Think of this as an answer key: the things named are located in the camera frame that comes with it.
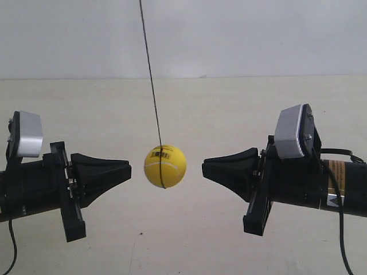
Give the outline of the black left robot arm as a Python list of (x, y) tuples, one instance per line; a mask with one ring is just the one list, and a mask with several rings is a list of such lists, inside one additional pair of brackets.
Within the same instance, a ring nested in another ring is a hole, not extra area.
[(41, 160), (22, 162), (8, 156), (1, 172), (1, 221), (55, 209), (61, 212), (67, 242), (86, 236), (81, 210), (131, 178), (127, 160), (67, 155), (64, 142), (50, 144)]

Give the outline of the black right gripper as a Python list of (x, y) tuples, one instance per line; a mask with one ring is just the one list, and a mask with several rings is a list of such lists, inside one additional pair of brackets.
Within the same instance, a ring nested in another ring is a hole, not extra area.
[(310, 158), (282, 160), (278, 157), (274, 137), (270, 135), (266, 149), (261, 152), (259, 179), (253, 174), (259, 162), (255, 147), (205, 159), (202, 174), (249, 203), (243, 216), (244, 232), (262, 236), (274, 202), (314, 209), (326, 205), (327, 179), (322, 167), (321, 147), (317, 136), (311, 144)]

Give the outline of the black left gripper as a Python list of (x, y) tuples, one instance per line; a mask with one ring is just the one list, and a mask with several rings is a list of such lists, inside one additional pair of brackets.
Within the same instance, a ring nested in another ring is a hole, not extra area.
[(128, 160), (99, 159), (80, 153), (71, 155), (75, 171), (72, 191), (71, 165), (64, 142), (50, 143), (41, 160), (20, 164), (18, 213), (25, 217), (60, 209), (67, 242), (86, 237), (81, 209), (110, 189), (131, 179)]

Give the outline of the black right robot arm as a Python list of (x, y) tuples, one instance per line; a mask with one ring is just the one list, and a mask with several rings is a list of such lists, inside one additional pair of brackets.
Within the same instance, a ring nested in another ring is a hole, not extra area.
[(275, 202), (366, 216), (366, 162), (349, 150), (321, 148), (317, 141), (309, 159), (281, 159), (274, 137), (259, 151), (205, 159), (204, 178), (237, 194), (249, 204), (244, 232), (262, 236)]

